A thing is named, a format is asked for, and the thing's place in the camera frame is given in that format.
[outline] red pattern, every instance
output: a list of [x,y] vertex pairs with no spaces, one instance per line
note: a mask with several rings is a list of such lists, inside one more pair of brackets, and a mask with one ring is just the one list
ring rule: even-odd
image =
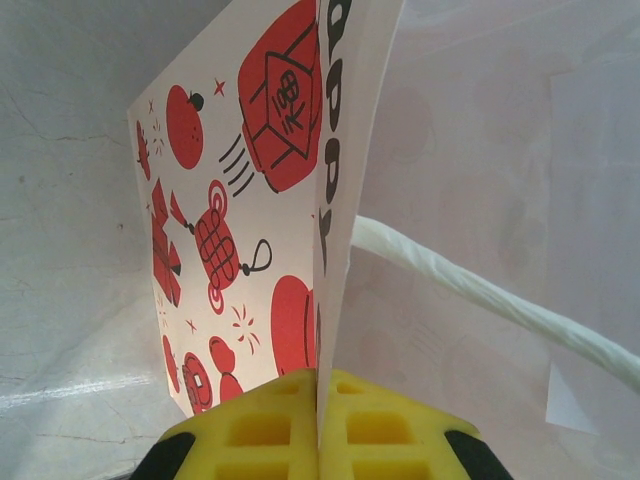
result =
[[202,95],[189,93],[179,85],[167,97],[167,134],[171,150],[182,167],[194,168],[204,147],[204,133],[198,112],[204,105]]
[[167,366],[167,373],[171,378],[171,384],[176,392],[180,392],[180,383],[178,383],[178,367],[176,365],[176,359],[173,358],[173,352],[171,351],[171,344],[169,338],[166,335],[162,336],[162,348],[164,350],[164,360]]
[[138,163],[142,167],[147,180],[151,179],[151,168],[149,166],[149,150],[147,140],[144,138],[144,130],[140,122],[136,122],[136,137],[138,138]]
[[169,242],[164,232],[164,225],[169,218],[164,192],[160,179],[156,182],[151,193],[153,213],[151,214],[151,237],[153,242],[153,276],[167,299],[176,307],[180,304],[180,275],[182,265],[173,242]]
[[[186,220],[175,195],[171,194],[171,214],[195,236],[202,266],[209,279],[209,303],[217,314],[224,311],[222,291],[235,281],[240,270],[248,276],[251,272],[264,270],[271,264],[271,247],[266,240],[260,240],[258,243],[253,265],[240,263],[236,244],[225,221],[226,213],[227,194],[224,186],[218,180],[211,182],[209,208],[202,214],[195,226]],[[263,266],[256,267],[256,257],[262,245],[266,245],[268,248],[269,258]]]
[[220,337],[211,337],[209,352],[214,365],[222,374],[220,378],[220,403],[241,395],[242,387],[233,375],[236,367],[236,356],[233,350]]
[[238,72],[245,137],[256,170],[275,192],[315,168],[322,123],[316,2],[301,0],[256,42]]
[[197,415],[211,408],[213,405],[211,382],[202,362],[194,353],[185,354],[182,376],[193,414]]
[[313,290],[287,275],[278,280],[271,299],[271,343],[278,375],[314,367]]

